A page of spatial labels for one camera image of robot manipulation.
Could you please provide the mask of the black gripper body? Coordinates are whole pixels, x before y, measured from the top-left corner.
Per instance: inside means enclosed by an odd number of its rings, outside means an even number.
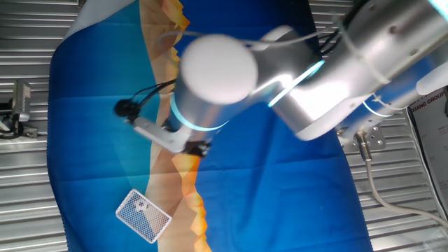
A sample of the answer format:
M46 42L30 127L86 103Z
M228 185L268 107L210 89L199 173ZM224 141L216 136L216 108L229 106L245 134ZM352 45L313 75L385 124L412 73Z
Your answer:
M205 157L208 154L210 147L211 144L208 141L187 141L183 153Z

